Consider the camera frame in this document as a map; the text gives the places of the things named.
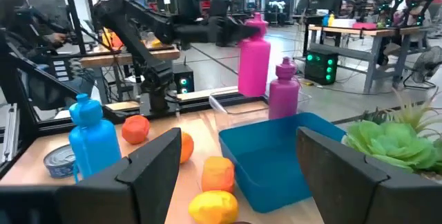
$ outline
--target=workbench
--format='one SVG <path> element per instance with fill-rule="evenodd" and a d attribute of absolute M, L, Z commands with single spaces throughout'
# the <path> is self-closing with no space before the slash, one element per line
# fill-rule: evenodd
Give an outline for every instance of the workbench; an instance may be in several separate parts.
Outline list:
<path fill-rule="evenodd" d="M 199 98 L 212 93 L 203 91 L 183 95 L 185 99 Z M 133 108 L 135 102 L 121 102 L 109 104 L 111 109 L 122 110 L 124 107 Z M 265 105 L 264 102 L 252 102 L 237 105 L 239 109 L 248 109 Z M 202 192 L 201 175 L 204 161 L 209 156 L 221 156 L 221 148 L 218 142 L 218 131 L 215 125 L 214 112 L 212 110 L 186 113 L 178 117 L 163 118 L 151 121 L 151 129 L 148 141 L 168 131 L 170 128 L 180 127 L 193 137 L 195 148 L 189 161 L 180 165 L 175 190 L 173 192 L 169 212 L 166 218 L 168 224 L 194 224 L 194 220 L 188 213 L 189 203 L 195 196 Z M 121 125 L 115 126 L 123 156 L 143 144 L 131 145 L 124 141 L 121 136 Z M 68 144 L 68 133 L 37 138 L 28 150 L 18 159 L 9 172 L 0 180 L 0 185 L 70 185 L 74 183 L 73 177 L 53 179 L 43 164 L 44 157 L 65 144 Z M 239 204 L 238 221 L 246 221 L 253 224 L 268 223 L 308 223 L 320 224 L 323 220 L 312 198 L 299 203 L 288 205 L 268 214 L 259 214 L 252 210 L 246 198 L 236 186 L 235 196 Z"/>
<path fill-rule="evenodd" d="M 340 68 L 345 68 L 351 71 L 356 71 L 358 73 L 366 74 L 364 93 L 369 93 L 372 87 L 373 81 L 393 77 L 393 86 L 397 87 L 398 83 L 401 81 L 402 72 L 405 68 L 405 60 L 407 59 L 408 49 L 410 47 L 410 35 L 416 34 L 420 31 L 419 27 L 409 27 L 401 28 L 398 33 L 403 36 L 401 51 L 398 56 L 398 60 L 395 64 L 388 64 L 382 66 L 381 69 L 376 69 L 376 63 L 381 52 L 381 42 L 384 37 L 393 37 L 396 35 L 395 29 L 380 29 L 380 30 L 359 30 L 352 28 L 334 28 L 334 27 L 322 27 L 310 25 L 309 30 L 311 30 L 311 41 L 310 49 L 318 49 L 323 51 L 329 51 L 332 53 L 338 53 L 343 57 L 350 57 L 354 59 L 359 59 L 364 62 L 368 62 L 367 71 L 360 71 L 354 68 L 349 68 L 346 66 L 338 65 Z M 341 34 L 351 34 L 351 35 L 366 35 L 373 37 L 372 49 L 370 52 L 364 52 L 359 50 L 352 50 L 348 48 L 341 48 L 336 46 L 328 46 L 324 44 L 316 43 L 316 35 L 318 31 L 334 32 Z"/>
<path fill-rule="evenodd" d="M 97 46 L 92 53 L 108 52 L 103 46 Z M 174 45 L 170 50 L 151 51 L 151 54 L 160 60 L 169 61 L 180 58 L 180 50 Z M 121 53 L 117 55 L 100 55 L 94 57 L 84 57 L 80 59 L 80 63 L 84 68 L 92 68 L 94 70 L 94 79 L 97 81 L 97 88 L 102 104 L 108 104 L 108 97 L 106 94 L 106 85 L 104 84 L 103 67 L 113 67 L 115 74 L 115 81 L 119 84 L 118 66 L 131 65 L 133 63 L 132 54 Z"/>

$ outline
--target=toy fruit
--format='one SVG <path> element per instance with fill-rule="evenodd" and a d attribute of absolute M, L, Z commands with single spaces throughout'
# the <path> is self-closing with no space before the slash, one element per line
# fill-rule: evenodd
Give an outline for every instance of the toy fruit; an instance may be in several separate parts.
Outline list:
<path fill-rule="evenodd" d="M 223 157 L 212 156 L 204 162 L 202 170 L 202 191 L 224 190 L 233 193 L 235 186 L 235 167 Z"/>
<path fill-rule="evenodd" d="M 229 192 L 204 192 L 191 201 L 189 214 L 198 224 L 231 224 L 238 217 L 238 201 Z"/>
<path fill-rule="evenodd" d="M 130 144 L 139 144 L 145 141 L 151 124 L 141 116 L 134 115 L 126 118 L 122 126 L 122 136 Z"/>
<path fill-rule="evenodd" d="M 186 132 L 181 132 L 181 157 L 180 164 L 186 162 L 193 153 L 193 138 Z"/>

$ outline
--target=pink water bottle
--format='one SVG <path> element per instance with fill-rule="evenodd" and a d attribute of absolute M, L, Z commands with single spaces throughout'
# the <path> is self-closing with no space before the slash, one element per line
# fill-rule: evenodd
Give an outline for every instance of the pink water bottle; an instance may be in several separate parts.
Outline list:
<path fill-rule="evenodd" d="M 283 118 L 295 115 L 298 109 L 299 81 L 292 79 L 296 65 L 284 57 L 282 64 L 276 66 L 275 79 L 270 83 L 269 118 Z"/>
<path fill-rule="evenodd" d="M 248 97 L 258 97 L 265 93 L 269 70 L 270 43 L 264 40 L 267 22 L 259 12 L 246 22 L 247 26 L 259 27 L 260 32 L 240 43 L 240 72 L 238 91 Z"/>

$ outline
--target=magenta water bottle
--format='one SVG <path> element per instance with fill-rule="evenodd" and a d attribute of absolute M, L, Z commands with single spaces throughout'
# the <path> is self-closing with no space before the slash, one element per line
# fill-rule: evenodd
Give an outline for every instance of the magenta water bottle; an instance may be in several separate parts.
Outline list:
<path fill-rule="evenodd" d="M 258 97 L 265 93 L 269 70 L 270 43 L 264 40 L 267 22 L 260 13 L 246 22 L 247 26 L 259 27 L 260 32 L 240 43 L 240 72 L 238 91 L 248 97 Z"/>
<path fill-rule="evenodd" d="M 284 57 L 282 64 L 276 66 L 275 79 L 270 83 L 269 118 L 283 118 L 296 114 L 298 110 L 299 81 L 293 79 L 296 65 Z"/>

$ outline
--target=white fan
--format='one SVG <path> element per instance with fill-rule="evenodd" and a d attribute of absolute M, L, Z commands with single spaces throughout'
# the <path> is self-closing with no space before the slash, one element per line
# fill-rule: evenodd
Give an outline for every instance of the white fan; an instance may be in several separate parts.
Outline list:
<path fill-rule="evenodd" d="M 409 75 L 404 81 L 404 87 L 429 89 L 434 88 L 436 85 L 427 81 L 433 76 L 439 66 L 442 64 L 442 48 L 439 46 L 432 47 L 429 51 L 426 51 L 419 56 L 414 63 L 411 75 Z M 413 81 L 419 84 L 425 84 L 427 86 L 409 86 L 406 85 L 406 81 L 412 77 Z"/>

